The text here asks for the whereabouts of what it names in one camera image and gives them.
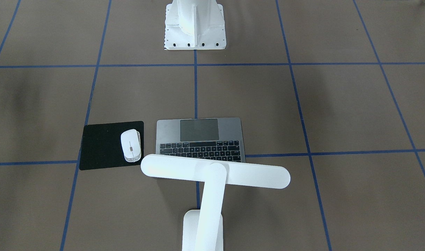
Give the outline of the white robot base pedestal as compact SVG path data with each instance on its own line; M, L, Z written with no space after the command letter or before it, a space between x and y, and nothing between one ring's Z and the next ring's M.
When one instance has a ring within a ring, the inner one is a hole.
M223 6L215 0L173 0L165 14L164 49L226 48Z

